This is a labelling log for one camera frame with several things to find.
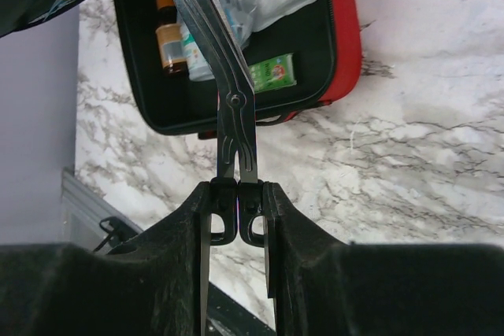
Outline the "red black medicine case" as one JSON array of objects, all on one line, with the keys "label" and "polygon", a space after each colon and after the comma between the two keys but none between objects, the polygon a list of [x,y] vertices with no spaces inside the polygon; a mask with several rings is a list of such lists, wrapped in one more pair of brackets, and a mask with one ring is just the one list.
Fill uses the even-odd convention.
[{"label": "red black medicine case", "polygon": [[[217,135],[216,80],[193,84],[161,71],[154,0],[114,0],[114,5],[132,93],[146,123],[162,135]],[[256,64],[284,53],[294,56],[298,82],[254,96],[256,127],[282,123],[353,90],[361,72],[355,0],[317,0],[256,34],[243,56]]]}]

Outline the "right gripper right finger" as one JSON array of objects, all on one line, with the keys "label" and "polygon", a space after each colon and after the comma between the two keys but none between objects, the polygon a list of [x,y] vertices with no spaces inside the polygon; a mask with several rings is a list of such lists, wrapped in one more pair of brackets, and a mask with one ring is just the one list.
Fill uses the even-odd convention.
[{"label": "right gripper right finger", "polygon": [[299,211],[278,183],[263,186],[268,295],[278,335],[352,335],[342,242]]}]

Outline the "clear bottle green label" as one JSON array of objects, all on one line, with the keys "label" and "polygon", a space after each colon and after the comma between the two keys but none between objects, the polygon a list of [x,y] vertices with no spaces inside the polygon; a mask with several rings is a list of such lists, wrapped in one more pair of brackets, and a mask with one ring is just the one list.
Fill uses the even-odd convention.
[{"label": "clear bottle green label", "polygon": [[198,48],[192,34],[189,32],[181,15],[177,14],[177,22],[180,24],[180,33],[182,35],[182,50],[186,58],[189,79],[194,82],[202,82],[214,79],[213,73]]}]

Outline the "small green box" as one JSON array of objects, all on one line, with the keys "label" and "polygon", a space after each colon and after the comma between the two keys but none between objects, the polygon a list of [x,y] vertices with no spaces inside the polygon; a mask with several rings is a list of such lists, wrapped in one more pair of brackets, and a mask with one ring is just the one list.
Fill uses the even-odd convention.
[{"label": "small green box", "polygon": [[297,84],[293,54],[283,54],[249,67],[254,92],[261,93],[293,87]]}]

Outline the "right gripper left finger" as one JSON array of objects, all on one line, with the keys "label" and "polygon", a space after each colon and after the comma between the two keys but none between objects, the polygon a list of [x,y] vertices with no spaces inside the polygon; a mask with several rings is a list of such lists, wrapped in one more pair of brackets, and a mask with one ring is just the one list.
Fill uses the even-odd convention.
[{"label": "right gripper left finger", "polygon": [[112,249],[125,266],[126,335],[203,335],[209,289],[210,184],[174,212]]}]

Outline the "black handled scissors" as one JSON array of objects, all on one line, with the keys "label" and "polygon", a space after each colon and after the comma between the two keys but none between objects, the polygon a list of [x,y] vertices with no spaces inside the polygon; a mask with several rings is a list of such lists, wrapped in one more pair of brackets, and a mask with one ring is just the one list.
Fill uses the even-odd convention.
[{"label": "black handled scissors", "polygon": [[212,212],[224,231],[212,235],[215,246],[239,236],[262,247],[265,237],[253,230],[261,216],[262,182],[258,178],[254,83],[219,0],[174,0],[217,84],[217,174]]}]

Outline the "blue packets clear bag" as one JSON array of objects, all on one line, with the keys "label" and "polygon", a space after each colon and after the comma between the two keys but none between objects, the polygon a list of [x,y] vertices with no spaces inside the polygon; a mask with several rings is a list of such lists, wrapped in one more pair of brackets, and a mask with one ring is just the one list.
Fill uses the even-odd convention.
[{"label": "blue packets clear bag", "polygon": [[254,9],[248,0],[220,0],[220,4],[240,48],[245,49],[252,33]]}]

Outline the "brown bottle orange cap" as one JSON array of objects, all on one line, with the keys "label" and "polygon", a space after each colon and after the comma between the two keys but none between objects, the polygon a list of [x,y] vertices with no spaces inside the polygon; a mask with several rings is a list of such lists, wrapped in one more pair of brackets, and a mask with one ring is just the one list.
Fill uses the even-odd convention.
[{"label": "brown bottle orange cap", "polygon": [[155,31],[161,65],[166,76],[177,76],[187,72],[187,61],[183,53],[180,24],[173,0],[156,0],[158,26]]}]

